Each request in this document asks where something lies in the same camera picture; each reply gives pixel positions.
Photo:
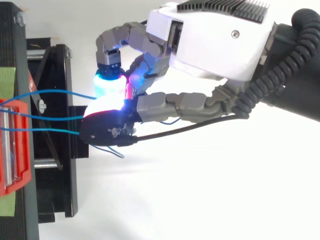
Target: metal rod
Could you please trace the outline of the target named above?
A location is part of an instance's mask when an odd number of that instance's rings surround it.
[[[28,60],[41,60],[45,55],[46,50],[28,50],[26,51],[26,58]]]
[[[53,158],[35,159],[34,168],[35,169],[54,169],[54,168],[58,168],[58,166],[56,161]]]

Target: coiled cable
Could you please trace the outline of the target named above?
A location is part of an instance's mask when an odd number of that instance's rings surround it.
[[[297,46],[283,61],[237,96],[235,106],[231,109],[234,114],[248,119],[256,104],[280,86],[286,85],[287,80],[317,53],[320,45],[319,14],[311,9],[300,9],[293,14],[291,22],[292,27],[300,31]]]

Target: blue wire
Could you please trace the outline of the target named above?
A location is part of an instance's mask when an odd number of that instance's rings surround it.
[[[9,132],[45,132],[45,131],[48,131],[48,132],[58,132],[58,133],[79,135],[79,132],[76,132],[76,131],[69,131],[69,130],[56,129],[56,128],[4,128],[4,127],[1,127],[1,130],[9,131]]]
[[[122,155],[120,152],[114,150],[114,149],[113,149],[112,147],[110,147],[110,146],[108,146],[107,148],[109,148],[111,151],[106,150],[106,149],[103,149],[103,148],[100,148],[100,147],[95,146],[95,145],[91,145],[91,146],[94,147],[94,148],[96,148],[96,149],[98,149],[98,150],[101,150],[101,151],[104,151],[104,152],[113,154],[113,155],[117,156],[118,158],[121,158],[121,159],[124,159],[124,158],[125,158],[124,155]]]
[[[173,122],[164,122],[164,121],[160,121],[161,124],[164,125],[172,125],[175,124],[176,122],[178,122],[181,118],[179,117],[178,119],[174,120]]]
[[[4,109],[0,109],[0,112],[13,114],[13,115],[20,115],[22,117],[27,117],[27,118],[32,118],[32,119],[40,119],[40,120],[45,120],[45,121],[72,121],[72,120],[78,120],[78,119],[83,119],[84,118],[83,116],[72,116],[72,117],[34,116],[34,115],[19,113],[19,112],[16,112],[16,111],[8,111],[8,110],[4,110]]]
[[[27,92],[25,94],[21,94],[19,96],[15,96],[7,101],[4,101],[3,103],[0,103],[0,107],[2,107],[3,105],[12,102],[13,100],[18,100],[24,97],[28,97],[31,95],[35,95],[35,94],[46,94],[46,93],[60,93],[60,94],[71,94],[71,95],[75,95],[81,98],[85,98],[85,99],[90,99],[90,100],[95,100],[95,97],[92,96],[86,96],[86,95],[82,95],[73,91],[67,91],[67,90],[62,90],[62,89],[46,89],[46,90],[39,90],[39,91],[33,91],[33,92]]]

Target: green tape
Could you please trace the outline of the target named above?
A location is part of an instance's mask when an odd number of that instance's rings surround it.
[[[0,217],[14,217],[16,192],[0,197]]]
[[[15,92],[15,67],[0,67],[0,98],[11,99]]]
[[[15,67],[0,67],[0,99],[11,99],[15,92]],[[0,197],[0,217],[14,217],[16,193]]]

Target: black cable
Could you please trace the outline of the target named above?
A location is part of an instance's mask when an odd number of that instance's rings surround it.
[[[294,50],[277,66],[259,77],[240,93],[232,108],[236,115],[249,118],[256,104],[264,97],[286,85],[287,80],[310,62],[320,45],[320,16],[311,9],[301,9],[292,16],[292,27],[300,31]]]
[[[162,137],[166,137],[166,136],[170,136],[170,135],[174,135],[174,134],[180,134],[180,133],[190,131],[193,129],[198,129],[198,128],[201,128],[201,127],[204,127],[207,125],[225,122],[225,121],[229,121],[229,120],[236,120],[236,119],[247,119],[247,118],[245,118],[244,116],[240,116],[240,115],[230,115],[230,116],[218,117],[218,118],[210,119],[210,120],[203,121],[200,123],[196,123],[196,124],[193,124],[190,126],[185,126],[182,128],[174,129],[171,131],[159,132],[159,133],[146,135],[146,136],[139,136],[137,138],[137,141],[139,142],[139,141],[145,141],[145,140],[150,140],[150,139],[162,138]]]

